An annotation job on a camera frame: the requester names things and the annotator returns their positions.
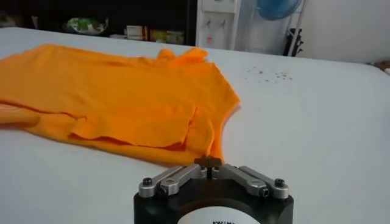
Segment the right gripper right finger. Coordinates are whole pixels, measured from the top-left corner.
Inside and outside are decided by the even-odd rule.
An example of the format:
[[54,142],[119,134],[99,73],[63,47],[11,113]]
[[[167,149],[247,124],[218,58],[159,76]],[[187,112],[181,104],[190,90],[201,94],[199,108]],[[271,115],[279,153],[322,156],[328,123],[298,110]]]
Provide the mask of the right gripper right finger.
[[260,198],[288,198],[289,187],[283,179],[272,179],[250,167],[222,163],[219,158],[209,157],[211,176],[216,180],[233,180],[250,195]]

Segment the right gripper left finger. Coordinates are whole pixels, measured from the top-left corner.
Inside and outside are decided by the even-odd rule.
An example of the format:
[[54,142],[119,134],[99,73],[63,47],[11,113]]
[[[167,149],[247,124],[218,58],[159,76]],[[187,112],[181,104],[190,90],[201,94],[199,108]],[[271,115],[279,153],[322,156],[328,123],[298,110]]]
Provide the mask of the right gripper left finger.
[[174,166],[154,177],[146,177],[138,186],[138,195],[152,198],[156,195],[171,196],[192,179],[205,179],[208,172],[209,156],[196,158],[189,166]]

